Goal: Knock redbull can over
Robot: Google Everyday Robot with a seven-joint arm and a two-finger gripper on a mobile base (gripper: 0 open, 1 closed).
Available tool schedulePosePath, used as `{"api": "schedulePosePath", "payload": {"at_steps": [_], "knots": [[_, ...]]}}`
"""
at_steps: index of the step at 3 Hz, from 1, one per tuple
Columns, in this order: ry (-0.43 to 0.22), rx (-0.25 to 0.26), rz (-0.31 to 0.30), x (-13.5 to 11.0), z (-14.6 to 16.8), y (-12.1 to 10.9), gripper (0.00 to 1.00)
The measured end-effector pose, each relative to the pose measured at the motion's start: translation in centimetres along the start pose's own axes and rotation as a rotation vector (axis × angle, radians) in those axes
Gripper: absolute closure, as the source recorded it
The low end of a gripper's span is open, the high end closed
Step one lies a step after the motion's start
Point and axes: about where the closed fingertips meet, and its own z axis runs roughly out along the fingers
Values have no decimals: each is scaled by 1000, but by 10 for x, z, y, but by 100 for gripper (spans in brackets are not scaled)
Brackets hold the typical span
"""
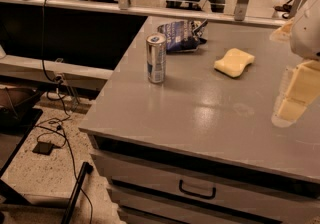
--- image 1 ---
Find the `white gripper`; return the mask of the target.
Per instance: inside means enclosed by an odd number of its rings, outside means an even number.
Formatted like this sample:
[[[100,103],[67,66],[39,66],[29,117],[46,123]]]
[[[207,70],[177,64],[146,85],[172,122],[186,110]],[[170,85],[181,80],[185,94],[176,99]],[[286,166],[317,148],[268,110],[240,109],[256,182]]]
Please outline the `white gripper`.
[[[287,67],[283,74],[271,121],[276,127],[286,128],[320,96],[320,0],[307,0],[294,19],[274,30],[269,39],[290,40],[294,54],[312,59],[294,68]]]

